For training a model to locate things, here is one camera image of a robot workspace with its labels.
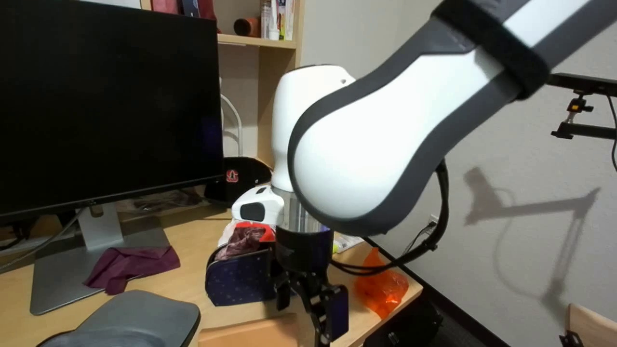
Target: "black monitor screen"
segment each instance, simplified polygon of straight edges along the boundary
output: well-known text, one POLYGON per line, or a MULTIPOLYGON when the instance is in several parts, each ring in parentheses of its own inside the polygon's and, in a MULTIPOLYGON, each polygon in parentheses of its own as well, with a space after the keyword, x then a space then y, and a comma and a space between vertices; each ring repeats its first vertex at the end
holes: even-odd
POLYGON ((0 222, 223 172, 216 23, 0 2, 0 222))

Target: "wooden shelf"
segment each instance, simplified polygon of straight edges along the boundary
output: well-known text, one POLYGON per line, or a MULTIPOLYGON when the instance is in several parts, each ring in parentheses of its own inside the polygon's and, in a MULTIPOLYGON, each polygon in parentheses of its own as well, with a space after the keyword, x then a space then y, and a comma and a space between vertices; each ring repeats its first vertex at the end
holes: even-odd
POLYGON ((218 34, 219 44, 235 44, 241 46, 261 46, 282 49, 296 49, 295 41, 275 41, 265 38, 252 38, 238 35, 218 34))

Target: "orange plastic bag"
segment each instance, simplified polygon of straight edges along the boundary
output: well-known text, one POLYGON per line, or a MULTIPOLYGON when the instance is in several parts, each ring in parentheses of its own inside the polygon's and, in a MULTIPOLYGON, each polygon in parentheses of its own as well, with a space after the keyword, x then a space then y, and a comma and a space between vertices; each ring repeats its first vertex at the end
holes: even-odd
MULTIPOLYGON (((363 266, 382 265, 384 263, 379 258, 379 248, 373 247, 363 266)), ((354 283, 354 289, 360 301, 384 319, 400 304, 409 289, 409 283, 405 276, 386 270, 374 276, 359 277, 354 283)))

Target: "computer monitor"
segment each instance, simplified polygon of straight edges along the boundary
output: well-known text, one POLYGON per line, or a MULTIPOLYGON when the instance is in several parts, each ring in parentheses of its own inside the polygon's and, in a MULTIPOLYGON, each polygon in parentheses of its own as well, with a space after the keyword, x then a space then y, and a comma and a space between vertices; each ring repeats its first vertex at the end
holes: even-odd
POLYGON ((74 0, 0 2, 0 224, 103 205, 85 245, 39 253, 30 311, 84 286, 109 247, 163 246, 160 227, 122 237, 114 201, 222 177, 213 21, 74 0))

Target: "monitor stand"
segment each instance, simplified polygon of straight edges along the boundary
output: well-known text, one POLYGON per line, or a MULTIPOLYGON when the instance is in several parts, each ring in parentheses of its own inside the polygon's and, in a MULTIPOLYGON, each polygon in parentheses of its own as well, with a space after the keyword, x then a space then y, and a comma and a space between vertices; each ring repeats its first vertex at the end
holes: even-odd
POLYGON ((36 253, 30 299, 30 313, 33 315, 53 311, 103 291, 87 287, 83 282, 107 248, 169 246, 156 217, 123 224, 122 232, 115 205, 100 206, 101 215, 93 216, 93 208, 90 208, 79 217, 83 240, 53 242, 36 253))

